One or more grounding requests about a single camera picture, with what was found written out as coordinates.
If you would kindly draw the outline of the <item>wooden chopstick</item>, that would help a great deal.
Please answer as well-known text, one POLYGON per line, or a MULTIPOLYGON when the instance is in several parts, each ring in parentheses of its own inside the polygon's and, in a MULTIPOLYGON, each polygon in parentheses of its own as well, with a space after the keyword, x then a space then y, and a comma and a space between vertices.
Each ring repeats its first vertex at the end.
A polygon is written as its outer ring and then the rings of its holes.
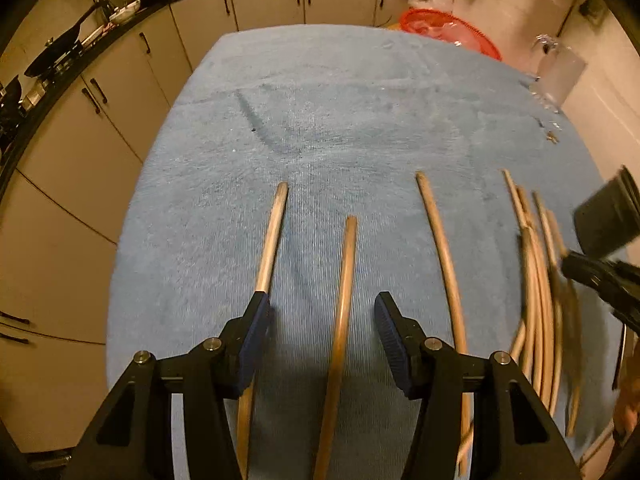
POLYGON ((527 219, 520 194, 508 170, 502 174, 511 196, 518 228, 520 229, 521 268, 524 307, 520 325, 512 341, 511 356, 518 362, 521 371, 532 384, 536 393, 541 393, 544 378, 544 344, 541 342, 542 328, 539 316, 539 290, 537 265, 534 256, 532 226, 527 219))
POLYGON ((548 410, 552 407, 554 374, 554 324, 551 303, 551 290, 542 240, 536 226, 533 209, 526 191, 516 187, 518 200, 524 214, 523 243, 527 243, 528 274, 532 277, 533 292, 533 359, 532 384, 542 403, 548 410))
POLYGON ((530 377, 535 349, 537 292, 536 264, 533 254, 533 242, 530 229, 521 232, 521 264, 523 280, 523 314, 518 331, 512 341, 510 356, 521 367, 526 378, 530 377))
POLYGON ((542 236, 544 237, 544 250, 546 251, 546 269, 549 281, 550 304, 553 309, 553 375, 549 413, 555 415, 558 407, 558 397, 562 377, 563 365, 563 318, 561 308, 560 279, 558 272, 558 258, 553 244, 549 211, 544 206, 544 201, 538 192, 533 192, 533 199, 538 211, 542 236))
POLYGON ((340 282, 336 300, 336 319, 331 351, 331 359, 326 378, 326 397, 323 403, 318 450, 314 462, 312 478, 328 478, 331 461, 332 443, 335 434, 342 377, 346 359, 350 305, 352 304, 352 286, 354 286, 356 243, 358 221, 348 216, 345 222, 340 282))
MULTIPOLYGON (((264 246, 262 246, 262 258, 257 272, 256 292, 269 292, 276 261, 277 249, 280 240, 282 220, 288 199, 288 184, 280 182, 274 194, 268 228, 266 231, 264 246)), ((245 389, 239 400, 238 417, 236 418, 236 456, 243 479, 248 478, 248 461, 250 460, 250 427, 254 410, 254 385, 255 378, 245 389)))
MULTIPOLYGON (((428 222, 432 229, 437 255, 442 270, 442 279, 448 302, 451 331, 454 337, 454 348, 462 354, 468 353, 468 340, 466 339, 466 329, 461 303, 460 290, 456 271, 454 270, 454 260, 450 254, 450 248, 446 237, 442 218, 437 208, 434 193, 431 189, 430 181, 423 171, 416 172, 416 183, 422 197, 428 222)), ((461 410, 461 444, 458 452, 458 473, 461 477, 466 473, 469 466, 469 446, 473 437, 473 426, 471 416, 471 401, 467 396, 462 396, 461 410)))
POLYGON ((582 396, 582 319, 577 290, 570 278, 564 278, 561 263, 568 255, 558 220, 551 210, 546 211, 552 236, 552 245, 558 251, 555 257, 555 275, 558 282, 559 297, 562 311, 563 327, 563 366, 568 381, 568 399, 566 406, 565 435, 574 437, 582 396))

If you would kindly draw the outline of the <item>black chopstick holder cup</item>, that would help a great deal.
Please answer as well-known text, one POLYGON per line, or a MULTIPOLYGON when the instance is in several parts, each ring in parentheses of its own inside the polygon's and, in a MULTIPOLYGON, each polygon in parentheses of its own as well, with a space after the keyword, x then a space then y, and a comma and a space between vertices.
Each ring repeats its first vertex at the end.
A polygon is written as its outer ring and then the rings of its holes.
POLYGON ((639 236, 639 189, 626 166, 573 212, 582 252, 604 258, 639 236))

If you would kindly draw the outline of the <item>lower kitchen cabinets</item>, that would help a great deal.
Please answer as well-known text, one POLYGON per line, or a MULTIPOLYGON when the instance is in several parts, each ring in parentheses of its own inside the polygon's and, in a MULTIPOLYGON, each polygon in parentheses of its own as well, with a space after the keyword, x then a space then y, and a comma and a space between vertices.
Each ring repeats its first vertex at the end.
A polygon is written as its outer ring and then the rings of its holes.
POLYGON ((179 0, 73 76, 44 115, 1 202, 1 419, 25 453, 77 443, 106 387, 116 248, 145 159, 180 104, 179 146, 209 140, 219 203, 265 206, 290 184, 273 301, 277 348, 328 339, 337 262, 302 255, 332 240, 347 185, 424 110, 437 47, 378 18, 380 0, 179 0))

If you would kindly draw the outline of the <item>small metal bits on towel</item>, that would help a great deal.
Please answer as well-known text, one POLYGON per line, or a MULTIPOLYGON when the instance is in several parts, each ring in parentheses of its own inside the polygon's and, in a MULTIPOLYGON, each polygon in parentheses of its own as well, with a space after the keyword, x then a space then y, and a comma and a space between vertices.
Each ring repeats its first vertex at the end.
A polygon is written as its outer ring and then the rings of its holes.
POLYGON ((537 122, 548 141, 554 145, 560 143, 559 134, 562 132, 562 128, 556 122, 543 122, 539 118, 537 118, 537 122))

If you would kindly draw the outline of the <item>blue towel table cover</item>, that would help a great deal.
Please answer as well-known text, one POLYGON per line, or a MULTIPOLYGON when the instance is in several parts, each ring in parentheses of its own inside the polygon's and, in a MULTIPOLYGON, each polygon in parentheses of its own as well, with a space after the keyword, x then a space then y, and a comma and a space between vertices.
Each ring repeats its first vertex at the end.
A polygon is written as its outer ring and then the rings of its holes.
POLYGON ((506 181, 537 192, 574 246, 572 213, 602 177, 570 121, 506 64, 386 29, 288 26, 221 38, 146 159, 118 243, 107 378, 134 352, 191 350, 243 313, 274 190, 288 203, 256 378, 250 476, 308 479, 330 362, 345 221, 357 255, 330 477, 396 479, 419 407, 373 324, 390 292, 427 335, 451 325, 416 173, 430 181, 473 356, 518 329, 518 224, 506 181))

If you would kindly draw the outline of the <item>red plastic basin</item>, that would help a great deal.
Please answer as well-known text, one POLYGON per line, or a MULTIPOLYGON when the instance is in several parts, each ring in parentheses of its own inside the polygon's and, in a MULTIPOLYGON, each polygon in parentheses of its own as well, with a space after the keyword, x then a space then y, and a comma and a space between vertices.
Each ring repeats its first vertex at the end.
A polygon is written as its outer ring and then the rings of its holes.
POLYGON ((502 61, 499 49, 487 36, 450 13, 434 9, 409 9, 401 14, 399 26, 403 32, 448 42, 502 61))

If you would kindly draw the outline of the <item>black frying pan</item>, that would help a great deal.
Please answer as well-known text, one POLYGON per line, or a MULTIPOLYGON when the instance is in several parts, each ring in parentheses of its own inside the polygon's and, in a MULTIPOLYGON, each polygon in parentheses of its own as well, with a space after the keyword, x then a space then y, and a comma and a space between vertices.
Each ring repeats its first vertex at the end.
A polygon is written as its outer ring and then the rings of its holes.
POLYGON ((26 68, 24 75, 29 78, 37 78, 47 73, 59 58, 69 54, 73 50, 76 44, 80 32, 81 24, 89 17, 89 15, 96 9, 102 6, 102 1, 99 0, 93 3, 90 8, 78 18, 78 21, 73 24, 72 27, 63 32, 61 36, 55 38, 44 50, 38 55, 26 68))

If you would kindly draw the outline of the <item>white bowl on counter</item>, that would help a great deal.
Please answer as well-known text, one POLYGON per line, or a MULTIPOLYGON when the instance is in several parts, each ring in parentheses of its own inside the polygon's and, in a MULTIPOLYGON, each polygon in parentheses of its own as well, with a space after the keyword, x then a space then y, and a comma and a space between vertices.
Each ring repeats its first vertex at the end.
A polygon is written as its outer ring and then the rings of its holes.
POLYGON ((140 10, 141 0, 134 0, 122 8, 117 8, 110 16, 110 23, 114 25, 122 25, 129 22, 140 10))

